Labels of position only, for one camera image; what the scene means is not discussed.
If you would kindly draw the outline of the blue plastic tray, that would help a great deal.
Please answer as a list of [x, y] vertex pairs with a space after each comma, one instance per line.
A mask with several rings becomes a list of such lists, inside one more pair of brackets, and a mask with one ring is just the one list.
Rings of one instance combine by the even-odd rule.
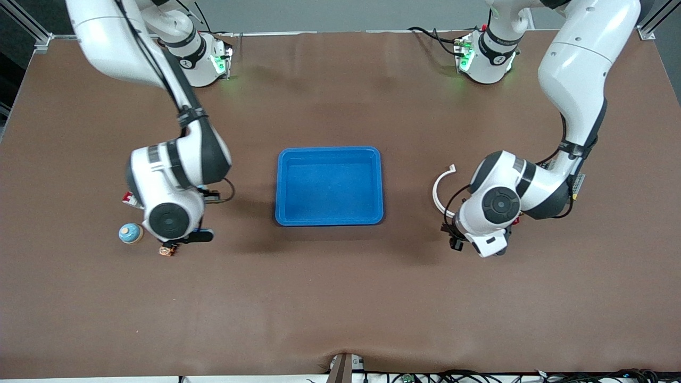
[[287, 148], [279, 154], [275, 220], [283, 227], [371, 226], [384, 218], [374, 146]]

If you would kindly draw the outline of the blue dome call bell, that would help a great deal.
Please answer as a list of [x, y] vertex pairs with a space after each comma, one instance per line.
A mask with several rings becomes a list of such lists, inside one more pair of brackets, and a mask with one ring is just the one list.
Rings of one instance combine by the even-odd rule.
[[126, 223], [119, 228], [118, 238], [126, 244], [139, 242], [143, 238], [144, 229], [136, 223]]

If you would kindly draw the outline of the white curved plastic bracket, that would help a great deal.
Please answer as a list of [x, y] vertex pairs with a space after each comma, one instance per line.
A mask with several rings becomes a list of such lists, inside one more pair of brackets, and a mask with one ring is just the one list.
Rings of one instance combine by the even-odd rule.
[[455, 212], [450, 211], [443, 203], [441, 203], [439, 196], [438, 196], [438, 187], [441, 181], [445, 179], [445, 177], [453, 175], [457, 172], [456, 166], [454, 163], [450, 164], [447, 170], [445, 172], [441, 173], [438, 175], [438, 177], [435, 179], [435, 182], [433, 183], [432, 186], [432, 199], [435, 207], [440, 211], [440, 213], [443, 213], [443, 215], [446, 216], [446, 218], [454, 218], [455, 217]]

